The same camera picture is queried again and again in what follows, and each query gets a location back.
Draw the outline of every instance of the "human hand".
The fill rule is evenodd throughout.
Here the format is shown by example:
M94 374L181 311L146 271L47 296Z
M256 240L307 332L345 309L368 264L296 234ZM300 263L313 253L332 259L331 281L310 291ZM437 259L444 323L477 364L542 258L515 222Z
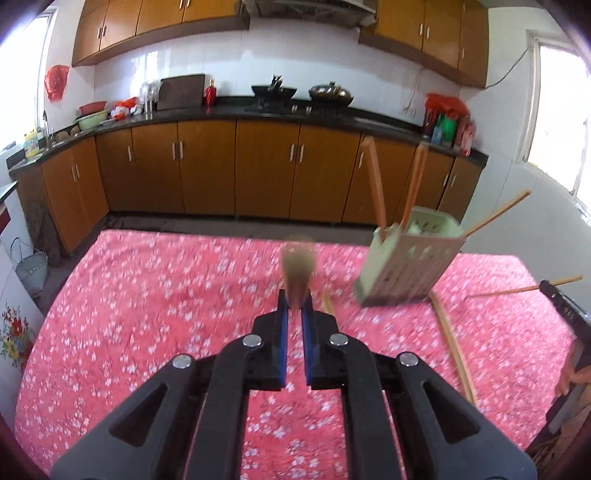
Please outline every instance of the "human hand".
M576 362L574 360L574 353L577 348L581 348L579 340L574 340L570 345L569 353L564 360L564 367L560 372L560 379L554 389L554 395L558 398L561 395L567 395L569 393L570 384L591 384L591 365L582 368L578 372L575 372Z

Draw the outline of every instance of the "cabinet door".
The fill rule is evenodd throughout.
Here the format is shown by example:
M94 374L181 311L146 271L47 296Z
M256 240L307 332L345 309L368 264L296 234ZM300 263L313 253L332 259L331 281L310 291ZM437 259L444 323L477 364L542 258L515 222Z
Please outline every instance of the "cabinet door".
M82 8L82 15L88 15L90 12L95 11L104 5L107 5L109 0L86 0L84 7Z
M488 29L474 30L462 25L462 42L458 69L484 88L488 74Z
M78 31L76 32L76 41L74 42L73 65L99 51L100 35L105 22L106 12L107 6L104 5L88 15L80 17Z
M235 0L186 0L183 22L236 15Z
M99 159L96 156L95 139L88 138L71 148L78 179L80 197L86 216L93 228L109 213L103 181L100 177Z
M135 35L142 0L111 0L105 17L100 49Z
M458 222L461 222L472 200L481 173L482 168L467 158L457 158L438 210L449 213Z
M427 2L423 52L457 68L461 24L461 20L446 8Z
M72 152L57 154L41 166L51 214L61 241L73 252L90 233L90 224L80 197Z
M144 0L139 12L137 34L179 24L183 21L183 13L184 0Z
M238 121L236 214L289 218L300 126Z
M453 157L448 157L447 155L434 151L429 152L421 186L418 190L417 206L437 210L439 202L441 201L441 196L443 195L443 190L445 189L449 174L452 170L452 165ZM406 198L408 197L408 189L410 187L409 181L410 176L407 178L404 194L400 199L396 215L394 216L394 222L400 222L400 220L402 220Z
M131 129L146 212L184 213L177 124Z
M378 151L379 170L384 188L386 218L391 221L402 198L416 147L384 138L376 138L375 146ZM376 225L374 203L369 187L368 159L364 156L363 152L358 155L343 221Z
M236 121L179 122L185 211L234 214Z
M424 0L379 2L376 33L421 50L425 22Z
M360 134L301 127L290 219L341 221L360 138Z
M144 186L134 163L131 130L116 130L96 137L105 194L114 211L142 211Z

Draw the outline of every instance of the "metal screw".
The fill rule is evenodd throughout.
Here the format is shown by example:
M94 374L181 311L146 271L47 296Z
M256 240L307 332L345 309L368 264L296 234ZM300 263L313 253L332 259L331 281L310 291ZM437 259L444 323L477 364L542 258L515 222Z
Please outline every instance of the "metal screw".
M334 346L345 346L349 343L349 337L343 335L342 333L333 333L330 336L330 344Z
M188 355L177 355L174 357L173 367L180 369L187 368L191 365L191 361L191 357Z
M405 367L414 367L418 365L418 357L411 352L404 352L400 355L400 363L402 363Z
M242 339L242 344L244 346L248 346L250 348L254 348L256 346L261 346L262 345L262 338L259 337L258 335L254 335L251 333L250 335L246 335Z

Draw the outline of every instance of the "black countertop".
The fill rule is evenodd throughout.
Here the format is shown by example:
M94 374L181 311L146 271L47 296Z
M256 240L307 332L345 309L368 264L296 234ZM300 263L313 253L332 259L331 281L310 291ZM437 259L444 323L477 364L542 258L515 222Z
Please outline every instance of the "black countertop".
M23 169L30 168L34 165L39 165L60 151L70 148L74 143L89 138L101 133L111 132L122 128L139 127L141 125L172 123L188 120L228 120L228 119L249 119L249 120L273 120L290 122L303 125L314 125L317 127L335 128L344 131L361 132L364 134L374 135L376 137L389 138L391 140L399 140L410 144L418 145L425 139L420 134L420 127L414 124L409 124L398 119L380 115L373 112L368 112L355 108L347 108L339 113L331 111L306 113L306 106L310 106L310 102L295 101L297 105L296 112L273 112L260 111L256 104L253 104L253 98L242 98L242 101L233 99L221 98L218 105L213 107L199 107L199 108L184 108L175 110L164 110L154 113L148 113L138 116L133 116L121 121L109 121L95 129L87 132L81 132L75 137L70 137L67 141L56 144L51 150L42 153L30 160L22 159L14 161L14 166L10 163L9 173L14 178L15 174ZM432 150L457 157L457 152L451 148L442 147L439 145L431 145ZM472 150L468 160L484 168L488 161L488 156Z

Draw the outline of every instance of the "window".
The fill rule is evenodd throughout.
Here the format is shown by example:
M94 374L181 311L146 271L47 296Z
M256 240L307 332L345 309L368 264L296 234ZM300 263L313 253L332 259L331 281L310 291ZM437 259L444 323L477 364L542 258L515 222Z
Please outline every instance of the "window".
M0 46L0 149L40 126L40 82L44 80L43 51L53 12L46 12Z
M567 45L534 42L529 149L523 159L591 207L591 75Z

